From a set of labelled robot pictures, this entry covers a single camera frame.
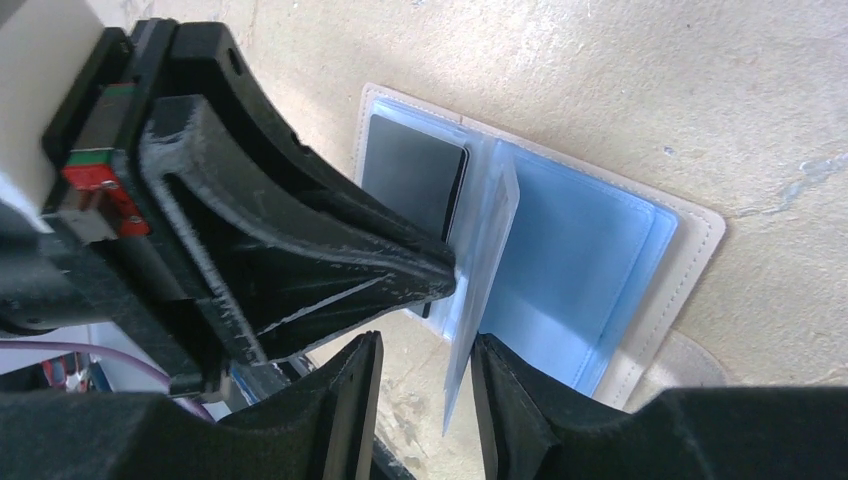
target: speckled surface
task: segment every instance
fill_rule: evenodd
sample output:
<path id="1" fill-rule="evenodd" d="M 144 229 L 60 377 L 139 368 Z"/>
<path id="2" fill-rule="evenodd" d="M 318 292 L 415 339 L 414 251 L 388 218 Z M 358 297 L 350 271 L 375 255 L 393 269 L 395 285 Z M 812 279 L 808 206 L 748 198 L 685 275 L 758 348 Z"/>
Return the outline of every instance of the speckled surface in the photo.
<path id="1" fill-rule="evenodd" d="M 845 2 L 91 3 L 110 25 L 229 23 L 301 139 L 349 175 L 370 81 L 717 210 L 728 234 L 675 328 L 739 382 L 848 383 Z M 447 345 L 399 314 L 369 327 L 380 436 L 418 478 L 480 477 L 470 385 L 441 438 Z"/>

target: purple cable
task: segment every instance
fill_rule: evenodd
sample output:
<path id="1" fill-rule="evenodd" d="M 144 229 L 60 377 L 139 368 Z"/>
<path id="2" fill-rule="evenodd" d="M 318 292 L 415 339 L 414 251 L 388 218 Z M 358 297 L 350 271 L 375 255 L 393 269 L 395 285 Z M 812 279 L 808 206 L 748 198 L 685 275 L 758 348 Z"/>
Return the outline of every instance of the purple cable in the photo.
<path id="1" fill-rule="evenodd" d="M 0 340 L 0 350 L 57 350 L 61 352 L 81 352 L 93 353 L 104 358 L 111 358 L 124 362 L 131 367 L 146 373 L 149 377 L 156 380 L 157 383 L 165 388 L 171 386 L 171 378 L 157 370 L 153 365 L 133 357 L 130 354 L 124 353 L 114 348 L 101 347 L 100 345 L 91 345 L 88 343 L 69 343 L 69 342 L 25 342 L 20 340 Z M 187 410 L 197 415 L 204 420 L 215 422 L 212 415 L 203 408 L 202 405 L 188 398 L 176 399 Z"/>

